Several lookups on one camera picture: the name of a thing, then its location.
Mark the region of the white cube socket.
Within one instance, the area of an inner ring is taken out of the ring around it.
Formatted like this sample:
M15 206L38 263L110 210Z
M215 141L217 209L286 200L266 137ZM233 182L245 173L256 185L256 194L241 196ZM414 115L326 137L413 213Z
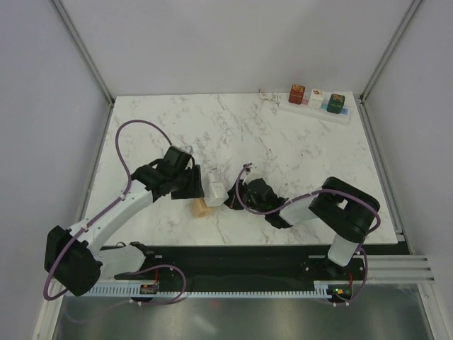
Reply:
M219 207L229 197L224 184L214 174L205 177L202 187L205 192L204 201L209 208Z

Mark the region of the beige cube plug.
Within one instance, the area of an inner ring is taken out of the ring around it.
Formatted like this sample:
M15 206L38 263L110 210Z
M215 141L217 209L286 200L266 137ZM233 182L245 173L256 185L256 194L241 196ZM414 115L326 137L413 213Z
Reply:
M195 218L207 217L209 216L213 208L208 207L203 198L196 198L190 204L190 211Z

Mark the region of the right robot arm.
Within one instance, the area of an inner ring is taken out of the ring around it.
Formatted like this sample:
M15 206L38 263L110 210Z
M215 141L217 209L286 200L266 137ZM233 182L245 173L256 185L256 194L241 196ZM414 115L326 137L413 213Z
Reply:
M293 199L278 196L259 175L236 180L224 204L263 216L277 229L288 229L309 220L320 220L335 232L324 261L326 274L342 278L350 260L367 235L380 224L380 203L372 196L336 177L327 178L320 189Z

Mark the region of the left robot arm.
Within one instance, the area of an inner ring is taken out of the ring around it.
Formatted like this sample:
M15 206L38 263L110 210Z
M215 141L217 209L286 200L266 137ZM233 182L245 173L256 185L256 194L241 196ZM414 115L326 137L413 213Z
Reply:
M166 195L174 200L203 197L201 170L191 147L169 147L163 158L136 169L126 191L95 216L68 229L51 229L45 270L75 296L87 293L101 278L124 273L149 278L155 271L155 261L147 256L143 244L102 248L128 220Z

